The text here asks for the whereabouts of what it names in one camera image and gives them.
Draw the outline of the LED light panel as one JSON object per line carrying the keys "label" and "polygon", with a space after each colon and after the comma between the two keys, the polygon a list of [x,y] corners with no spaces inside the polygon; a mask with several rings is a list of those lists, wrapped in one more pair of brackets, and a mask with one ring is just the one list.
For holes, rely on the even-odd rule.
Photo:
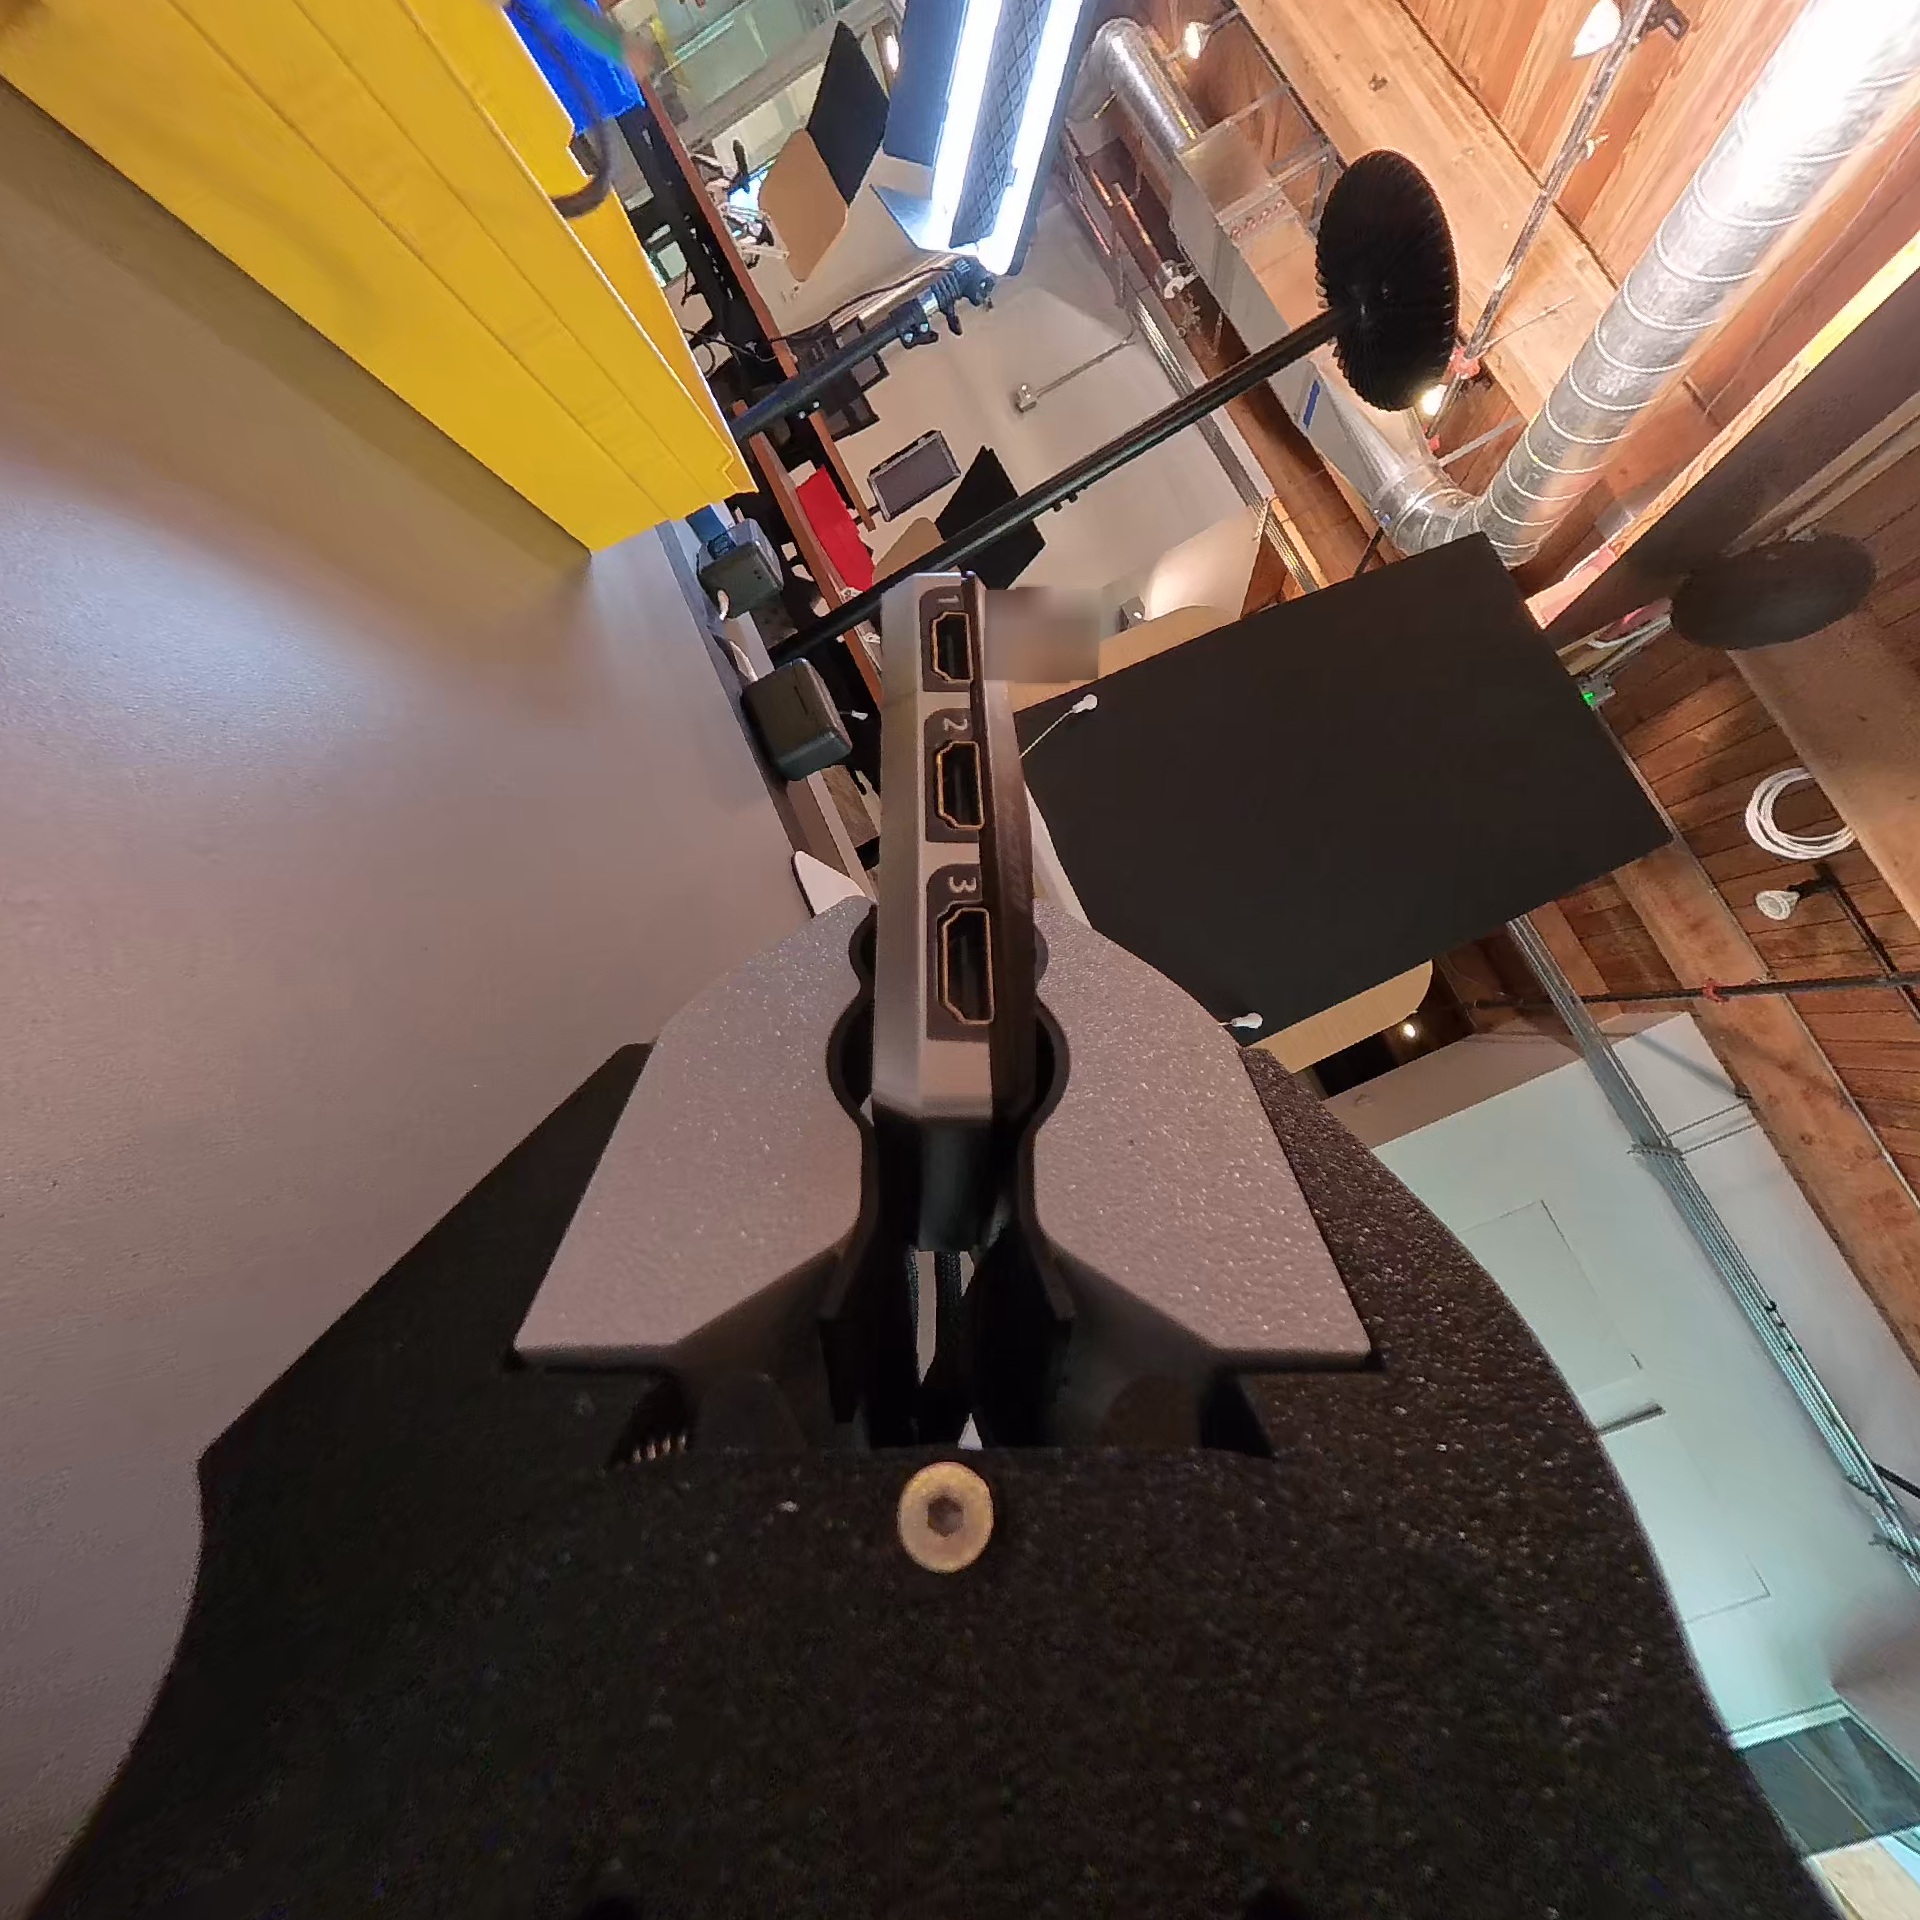
{"label": "LED light panel", "polygon": [[1084,1],[911,1],[879,204],[925,253],[1017,269],[1089,37]]}

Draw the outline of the blue plastic bin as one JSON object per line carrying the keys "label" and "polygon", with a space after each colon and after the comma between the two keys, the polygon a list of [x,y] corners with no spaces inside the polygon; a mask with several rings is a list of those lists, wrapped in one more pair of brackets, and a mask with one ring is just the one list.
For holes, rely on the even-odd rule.
{"label": "blue plastic bin", "polygon": [[577,135],[643,105],[618,25],[588,1],[506,1],[507,20]]}

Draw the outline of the black floor lamp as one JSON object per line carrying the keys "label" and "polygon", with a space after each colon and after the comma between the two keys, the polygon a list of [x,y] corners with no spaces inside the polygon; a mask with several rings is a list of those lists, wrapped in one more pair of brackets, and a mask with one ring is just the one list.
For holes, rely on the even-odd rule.
{"label": "black floor lamp", "polygon": [[1326,345],[1335,349],[1337,369],[1361,399],[1378,411],[1410,407],[1447,369],[1459,316],[1449,221],[1412,159],[1395,151],[1369,151],[1340,173],[1316,229],[1314,275],[1324,305],[1306,324],[1244,355],[1130,435],[1002,503],[962,534],[934,543],[921,561],[877,579],[874,587],[779,643],[773,663],[790,665],[850,635],[917,568],[962,568],[998,540],[1077,501],[1117,469]]}

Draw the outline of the small grey case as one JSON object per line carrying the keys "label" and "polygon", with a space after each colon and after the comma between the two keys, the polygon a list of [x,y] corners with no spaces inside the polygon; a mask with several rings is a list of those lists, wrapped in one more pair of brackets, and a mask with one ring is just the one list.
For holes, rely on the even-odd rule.
{"label": "small grey case", "polygon": [[724,617],[749,617],[781,603],[785,566],[764,533],[740,521],[703,543],[694,576]]}

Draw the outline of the wooden desk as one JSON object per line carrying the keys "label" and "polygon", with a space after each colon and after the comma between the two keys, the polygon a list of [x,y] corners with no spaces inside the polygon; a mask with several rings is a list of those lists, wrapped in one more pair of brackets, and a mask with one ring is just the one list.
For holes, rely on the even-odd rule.
{"label": "wooden desk", "polygon": [[[754,285],[724,212],[703,192],[699,171],[671,121],[659,107],[643,102],[625,115],[620,125],[649,185],[649,201],[678,241],[691,284],[706,300],[715,339],[727,345],[727,363],[718,369],[718,396],[723,414],[739,416],[749,399],[796,374],[799,363]],[[838,609],[852,596],[852,587],[805,512],[781,441],[753,438],[747,461],[753,496],[765,510],[771,533],[781,536],[781,549],[799,564],[799,587],[785,590],[793,632],[775,648],[777,659],[787,659],[815,620]]]}

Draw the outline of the red plastic bin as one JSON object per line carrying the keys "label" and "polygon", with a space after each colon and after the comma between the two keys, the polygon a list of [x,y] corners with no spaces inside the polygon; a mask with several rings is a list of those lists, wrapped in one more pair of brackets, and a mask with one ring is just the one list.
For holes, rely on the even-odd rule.
{"label": "red plastic bin", "polygon": [[844,501],[842,488],[830,469],[815,469],[797,484],[796,497],[806,528],[823,549],[823,555],[838,584],[863,592],[874,587],[874,551],[869,549],[860,521]]}

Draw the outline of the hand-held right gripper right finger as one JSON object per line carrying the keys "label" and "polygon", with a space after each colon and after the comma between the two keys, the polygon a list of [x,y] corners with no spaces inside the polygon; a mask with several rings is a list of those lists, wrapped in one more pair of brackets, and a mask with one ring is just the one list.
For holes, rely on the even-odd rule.
{"label": "hand-held right gripper right finger", "polygon": [[1252,1385],[1372,1336],[1242,1046],[1182,987],[1035,910],[1039,1102],[977,1265],[989,1448],[1270,1448]]}

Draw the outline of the grey desk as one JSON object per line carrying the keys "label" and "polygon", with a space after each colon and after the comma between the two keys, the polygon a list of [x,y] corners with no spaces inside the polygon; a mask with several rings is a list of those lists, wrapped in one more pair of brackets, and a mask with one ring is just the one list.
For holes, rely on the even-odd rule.
{"label": "grey desk", "polygon": [[602,555],[5,87],[5,1915],[203,1448],[805,918],[678,528]]}

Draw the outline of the black ceiling dome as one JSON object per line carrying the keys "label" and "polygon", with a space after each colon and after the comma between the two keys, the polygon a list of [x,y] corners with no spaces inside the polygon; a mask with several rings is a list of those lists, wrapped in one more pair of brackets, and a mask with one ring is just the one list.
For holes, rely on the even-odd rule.
{"label": "black ceiling dome", "polygon": [[1807,534],[1702,561],[1671,593],[1671,628],[1702,648],[1747,654],[1794,643],[1849,617],[1878,564],[1846,534]]}

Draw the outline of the black light stand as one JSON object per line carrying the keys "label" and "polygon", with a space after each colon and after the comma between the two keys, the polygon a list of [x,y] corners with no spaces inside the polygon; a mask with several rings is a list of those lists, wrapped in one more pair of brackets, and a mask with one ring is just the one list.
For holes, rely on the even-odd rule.
{"label": "black light stand", "polygon": [[855,329],[825,359],[796,372],[756,399],[745,414],[733,416],[730,425],[731,441],[745,447],[749,441],[769,436],[781,420],[820,411],[823,403],[838,387],[850,384],[860,363],[883,359],[892,345],[907,349],[932,345],[938,321],[943,321],[950,336],[959,336],[962,321],[957,305],[991,305],[994,285],[996,275],[987,272],[977,257],[959,256],[925,279],[909,297],[895,301],[877,324]]}

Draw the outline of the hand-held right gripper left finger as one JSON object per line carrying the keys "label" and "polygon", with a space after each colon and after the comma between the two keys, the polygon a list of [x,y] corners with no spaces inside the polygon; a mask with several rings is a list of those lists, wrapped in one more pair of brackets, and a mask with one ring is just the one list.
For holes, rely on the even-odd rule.
{"label": "hand-held right gripper left finger", "polygon": [[638,1385],[643,1448],[919,1443],[917,1232],[884,1206],[871,1065],[874,900],[844,900],[668,1022],[516,1361]]}

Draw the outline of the small grey monitor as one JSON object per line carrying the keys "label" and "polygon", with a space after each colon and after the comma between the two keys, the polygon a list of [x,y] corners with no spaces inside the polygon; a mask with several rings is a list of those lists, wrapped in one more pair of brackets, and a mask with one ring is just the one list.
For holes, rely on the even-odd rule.
{"label": "small grey monitor", "polygon": [[962,476],[959,463],[946,441],[946,435],[934,427],[895,452],[879,459],[869,471],[869,491],[883,518],[905,518],[929,497],[946,491]]}

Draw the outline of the silver air duct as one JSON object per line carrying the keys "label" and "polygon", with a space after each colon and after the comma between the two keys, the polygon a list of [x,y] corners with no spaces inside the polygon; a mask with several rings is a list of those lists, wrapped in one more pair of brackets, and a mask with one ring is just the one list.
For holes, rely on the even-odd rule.
{"label": "silver air duct", "polygon": [[1510,568],[1533,560],[1915,68],[1915,1],[1805,5],[1489,487],[1414,459],[1378,484],[1385,540],[1482,534]]}

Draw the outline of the yellow plastic bin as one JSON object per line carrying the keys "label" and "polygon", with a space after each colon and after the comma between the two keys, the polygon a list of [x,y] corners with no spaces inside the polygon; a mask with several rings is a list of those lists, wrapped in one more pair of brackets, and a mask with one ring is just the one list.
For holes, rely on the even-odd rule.
{"label": "yellow plastic bin", "polygon": [[5,5],[5,83],[319,341],[242,348],[500,534],[597,555],[749,484],[507,5]]}

